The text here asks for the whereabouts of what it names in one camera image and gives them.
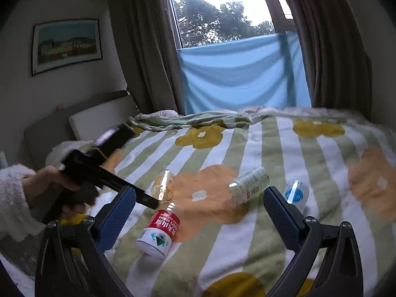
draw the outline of framed picture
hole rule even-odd
[[[98,59],[102,59],[99,20],[54,21],[34,26],[32,75]]]

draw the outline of window frame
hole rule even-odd
[[[272,23],[276,33],[295,31],[296,25],[293,19],[286,19],[279,0],[265,0],[270,11]]]
[[[289,31],[296,31],[296,25],[294,23],[294,20],[286,19],[279,0],[265,0],[265,2],[267,3],[268,10],[272,18],[272,24],[274,25],[274,29],[276,33],[286,33]],[[166,3],[169,10],[169,17],[172,26],[173,37],[175,39],[176,48],[182,49],[184,48],[184,46],[181,41],[180,30],[177,24],[175,6],[173,5],[172,0],[167,0]]]

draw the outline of bed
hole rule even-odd
[[[172,200],[184,210],[165,260],[136,248],[153,214],[139,204],[105,253],[134,296],[269,292],[294,253],[285,249],[260,196],[235,209],[224,203],[227,183],[259,165],[280,191],[293,180],[308,185],[304,215],[324,224],[352,223],[365,296],[389,276],[396,257],[396,135],[390,129],[353,112],[297,108],[139,114],[129,122],[136,135],[106,168],[148,191],[157,173],[169,169],[176,174]],[[115,195],[102,189],[90,214]],[[323,256],[321,250],[299,296]]]

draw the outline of brown curtain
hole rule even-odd
[[[300,39],[313,107],[371,115],[371,73],[346,0],[286,0]]]
[[[184,114],[183,82],[168,0],[108,0],[122,71],[142,113]]]

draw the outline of pillow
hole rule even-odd
[[[88,108],[69,117],[69,123],[79,141],[95,140],[106,130],[139,113],[132,96]]]

